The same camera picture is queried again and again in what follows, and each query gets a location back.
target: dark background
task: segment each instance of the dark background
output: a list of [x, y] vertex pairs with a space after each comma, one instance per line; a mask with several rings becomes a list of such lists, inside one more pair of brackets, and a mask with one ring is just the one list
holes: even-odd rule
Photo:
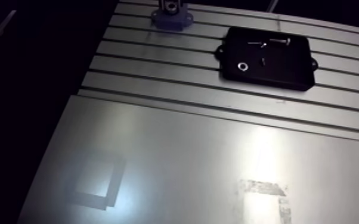
[[[269, 0], [190, 0], [265, 11]], [[0, 219], [15, 223], [71, 94], [75, 94], [116, 0], [0, 0]], [[280, 0], [275, 13], [359, 26], [359, 1]]]

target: metal plate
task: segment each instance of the metal plate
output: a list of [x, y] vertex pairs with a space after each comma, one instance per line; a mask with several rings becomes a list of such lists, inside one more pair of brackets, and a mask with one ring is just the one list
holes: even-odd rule
[[[67, 201], [73, 168], [89, 160], [76, 155], [101, 153], [125, 162], [114, 206]], [[72, 97], [19, 223], [279, 224], [287, 214], [287, 224], [359, 223], [359, 142]]]

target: black plastic case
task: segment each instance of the black plastic case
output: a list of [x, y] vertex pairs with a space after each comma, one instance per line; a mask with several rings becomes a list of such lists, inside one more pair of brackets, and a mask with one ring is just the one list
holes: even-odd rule
[[[289, 44], [270, 39], [290, 40]], [[266, 43], [264, 47], [252, 42]], [[223, 78], [279, 88], [306, 91], [315, 85], [306, 37], [265, 30], [231, 27], [224, 43], [216, 51]], [[247, 64], [247, 70], [240, 63]]]

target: screw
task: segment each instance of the screw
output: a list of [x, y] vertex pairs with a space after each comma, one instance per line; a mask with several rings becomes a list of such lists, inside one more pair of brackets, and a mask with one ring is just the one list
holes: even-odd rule
[[267, 45], [267, 43], [264, 42], [248, 42], [247, 44], [258, 44], [261, 48], [264, 48]]
[[289, 45], [291, 43], [291, 39], [290, 38], [287, 38], [285, 40], [281, 40], [281, 39], [270, 39], [269, 41], [272, 41], [272, 42], [277, 42], [277, 43], [285, 43], [285, 45]]

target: bolt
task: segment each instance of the bolt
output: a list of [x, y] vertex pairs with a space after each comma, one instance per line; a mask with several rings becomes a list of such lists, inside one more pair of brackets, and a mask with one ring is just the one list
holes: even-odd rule
[[277, 42], [277, 43], [284, 43], [285, 45], [289, 45], [291, 43], [291, 39], [290, 38], [287, 38], [285, 40], [281, 40], [281, 39], [270, 39], [269, 41], [272, 41], [272, 42]]

